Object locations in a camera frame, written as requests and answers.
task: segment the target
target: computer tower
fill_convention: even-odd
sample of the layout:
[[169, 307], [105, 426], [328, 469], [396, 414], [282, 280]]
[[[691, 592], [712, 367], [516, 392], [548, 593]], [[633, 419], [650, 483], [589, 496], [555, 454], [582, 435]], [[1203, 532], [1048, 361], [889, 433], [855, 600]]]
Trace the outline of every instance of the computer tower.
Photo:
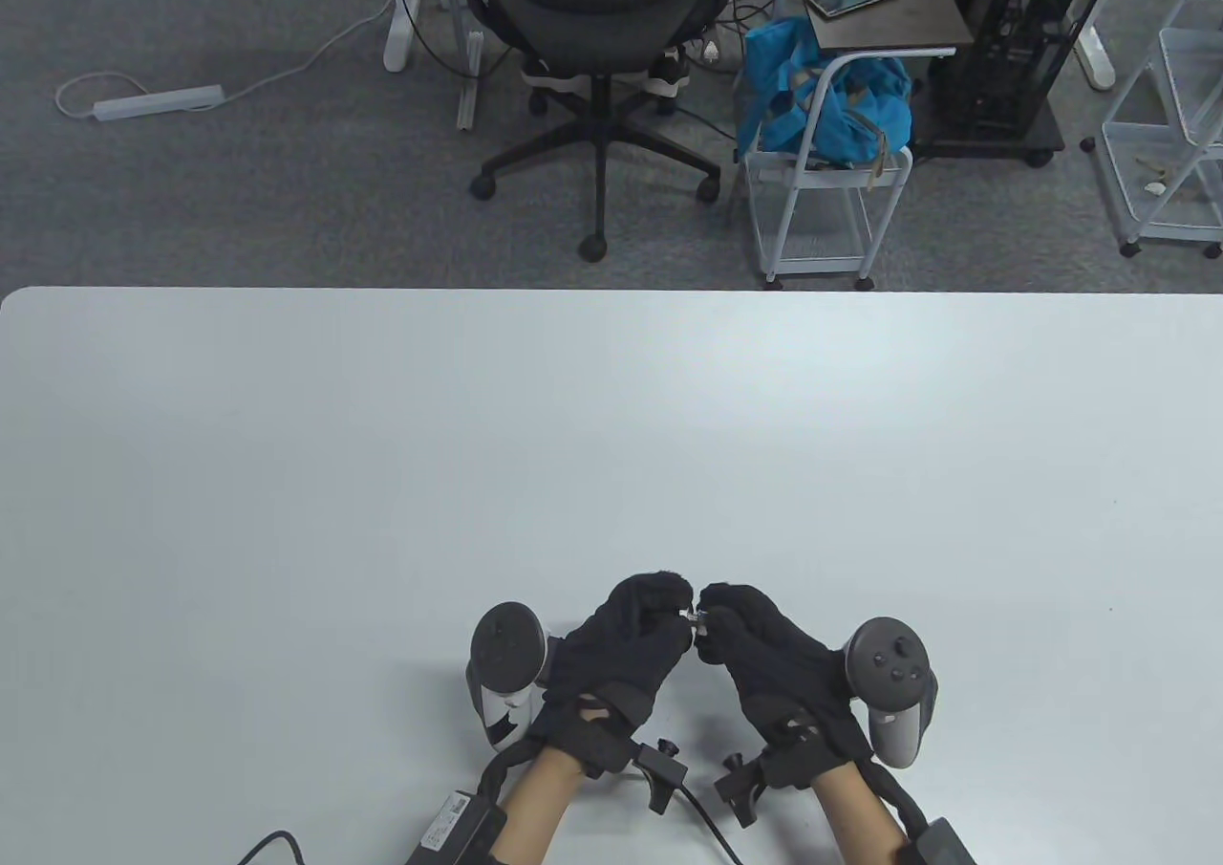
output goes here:
[[932, 66], [917, 153], [1052, 160], [1065, 143], [1048, 93], [1096, 1], [955, 0], [975, 40]]

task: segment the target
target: small metal object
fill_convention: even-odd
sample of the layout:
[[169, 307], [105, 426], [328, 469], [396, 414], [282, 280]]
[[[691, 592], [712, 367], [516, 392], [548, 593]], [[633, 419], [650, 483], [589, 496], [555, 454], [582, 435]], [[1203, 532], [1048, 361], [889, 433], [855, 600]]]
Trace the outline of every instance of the small metal object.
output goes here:
[[696, 634], [704, 635], [704, 611], [680, 611], [680, 615], [696, 628]]

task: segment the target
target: small table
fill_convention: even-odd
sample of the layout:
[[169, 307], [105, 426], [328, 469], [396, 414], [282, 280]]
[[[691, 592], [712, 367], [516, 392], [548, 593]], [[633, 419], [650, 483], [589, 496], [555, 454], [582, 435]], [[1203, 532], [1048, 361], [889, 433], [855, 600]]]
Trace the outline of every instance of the small table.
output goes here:
[[931, 55], [950, 55], [956, 46], [972, 43], [953, 0], [887, 0], [835, 21], [810, 9], [807, 13], [821, 48], [830, 53], [887, 50], [895, 55], [895, 50], [937, 49]]
[[[785, 0], [774, 0], [773, 18], [783, 13]], [[867, 168], [811, 170], [808, 158], [824, 98], [840, 69], [855, 60], [949, 56], [956, 46], [972, 43], [972, 34], [953, 0], [887, 0], [835, 21], [826, 21], [810, 9], [807, 13], [819, 46], [839, 55], [819, 78], [797, 154], [752, 148], [742, 155], [759, 268], [767, 288], [779, 288], [779, 274], [856, 272], [855, 288], [868, 291], [874, 288], [871, 267], [912, 171], [912, 154], [907, 148], [900, 149], [882, 174], [872, 174]], [[762, 185], [770, 182], [788, 187], [784, 197], [769, 199], [762, 192]], [[872, 223], [861, 192], [874, 187], [888, 187], [889, 195]], [[812, 204], [817, 228], [791, 232], [799, 193], [804, 190], [833, 193], [824, 193], [830, 202], [817, 197]], [[770, 229], [774, 217], [775, 232]]]

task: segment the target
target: black glove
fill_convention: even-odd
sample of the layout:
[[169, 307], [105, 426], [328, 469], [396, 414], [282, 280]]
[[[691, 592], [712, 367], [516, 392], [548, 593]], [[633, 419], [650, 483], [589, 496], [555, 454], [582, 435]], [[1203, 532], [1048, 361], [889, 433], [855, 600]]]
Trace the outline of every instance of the black glove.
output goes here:
[[[555, 647], [528, 735], [576, 756], [592, 777], [620, 772], [664, 678], [692, 645], [692, 586], [671, 571], [634, 575]], [[583, 710], [596, 710], [582, 716]]]
[[817, 642], [748, 585], [709, 585], [700, 609], [706, 635], [697, 652], [707, 664], [725, 664], [744, 715], [768, 741], [761, 762], [769, 785], [806, 788], [828, 770], [871, 757], [849, 707], [844, 652]]

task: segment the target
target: power strip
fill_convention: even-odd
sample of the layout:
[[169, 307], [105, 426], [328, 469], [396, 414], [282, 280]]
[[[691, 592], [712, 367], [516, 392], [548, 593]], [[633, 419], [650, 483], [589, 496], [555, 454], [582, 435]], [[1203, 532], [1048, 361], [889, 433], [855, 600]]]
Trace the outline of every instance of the power strip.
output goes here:
[[94, 119], [127, 120], [132, 116], [152, 116], [155, 113], [175, 113], [176, 110], [196, 110], [201, 106], [216, 106], [225, 102], [225, 92], [220, 84], [207, 88], [183, 88], [182, 91], [163, 91], [157, 94], [137, 94], [121, 97], [117, 100], [99, 100], [93, 105]]

